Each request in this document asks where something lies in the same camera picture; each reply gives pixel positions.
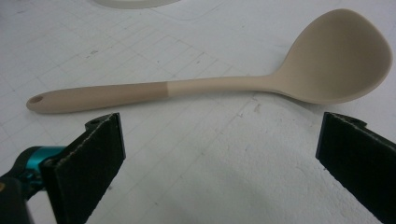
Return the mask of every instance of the white surface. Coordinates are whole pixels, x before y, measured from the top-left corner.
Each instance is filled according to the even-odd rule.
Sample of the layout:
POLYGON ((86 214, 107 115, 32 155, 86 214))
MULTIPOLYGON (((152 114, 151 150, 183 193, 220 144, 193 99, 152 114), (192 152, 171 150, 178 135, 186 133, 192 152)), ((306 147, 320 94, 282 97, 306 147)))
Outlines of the white surface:
MULTIPOLYGON (((120 112, 127 160, 90 223, 379 223, 315 159, 324 111, 396 142, 396 70, 342 105, 266 93, 189 96, 66 115, 28 111, 43 91, 274 72, 305 26, 346 7, 396 49, 396 2, 182 0, 117 10, 89 0, 0 1, 0 172, 36 145, 68 145, 120 112)), ((54 223, 45 192, 29 201, 54 223)))

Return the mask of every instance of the beige ladle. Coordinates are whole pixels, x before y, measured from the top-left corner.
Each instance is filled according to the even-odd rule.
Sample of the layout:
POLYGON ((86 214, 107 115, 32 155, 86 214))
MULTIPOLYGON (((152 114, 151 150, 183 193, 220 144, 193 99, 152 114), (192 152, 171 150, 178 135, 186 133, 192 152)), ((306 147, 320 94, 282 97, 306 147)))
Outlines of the beige ladle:
POLYGON ((269 91, 312 104, 338 104, 375 89, 391 62, 387 41, 370 22, 351 10, 336 9, 303 30, 272 75, 49 91, 26 106, 39 113, 67 113, 209 91, 269 91))

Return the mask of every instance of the ladle handle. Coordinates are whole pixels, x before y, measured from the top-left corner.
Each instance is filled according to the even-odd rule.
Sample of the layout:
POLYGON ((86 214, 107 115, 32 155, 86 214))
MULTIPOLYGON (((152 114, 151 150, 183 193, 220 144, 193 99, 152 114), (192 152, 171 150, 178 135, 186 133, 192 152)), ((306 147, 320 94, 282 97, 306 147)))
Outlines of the ladle handle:
POLYGON ((69 113, 208 91, 261 91, 259 78, 213 77, 48 91, 29 99, 26 106, 38 113, 69 113))

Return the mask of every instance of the silicone ladle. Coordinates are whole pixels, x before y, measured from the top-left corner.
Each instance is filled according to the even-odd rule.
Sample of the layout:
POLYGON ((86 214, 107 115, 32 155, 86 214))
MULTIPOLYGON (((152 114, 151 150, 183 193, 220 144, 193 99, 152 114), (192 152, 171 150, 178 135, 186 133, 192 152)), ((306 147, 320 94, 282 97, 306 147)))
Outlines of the silicone ladle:
POLYGON ((38 113, 67 113, 209 91, 269 91, 312 104, 339 104, 375 89, 391 63, 389 44, 369 21, 354 11, 336 9, 303 30, 271 75, 49 91, 26 105, 38 113))

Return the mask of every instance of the teal clamp part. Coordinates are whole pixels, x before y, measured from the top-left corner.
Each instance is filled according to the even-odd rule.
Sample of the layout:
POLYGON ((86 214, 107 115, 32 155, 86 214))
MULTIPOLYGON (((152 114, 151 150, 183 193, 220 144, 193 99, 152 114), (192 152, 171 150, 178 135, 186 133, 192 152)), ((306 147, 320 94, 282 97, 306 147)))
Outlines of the teal clamp part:
POLYGON ((26 164, 26 169, 35 170, 40 174, 40 169, 38 168, 38 164, 49 158, 51 156, 55 156, 59 154, 65 147, 41 147, 36 152, 32 154, 29 158, 29 161, 26 164))

